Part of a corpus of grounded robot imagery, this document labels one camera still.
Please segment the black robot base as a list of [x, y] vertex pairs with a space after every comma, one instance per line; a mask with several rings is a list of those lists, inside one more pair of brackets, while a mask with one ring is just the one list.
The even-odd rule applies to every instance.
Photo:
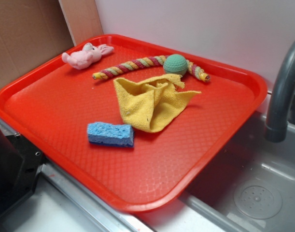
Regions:
[[23, 135], [0, 129], [0, 219], [35, 192], [43, 152]]

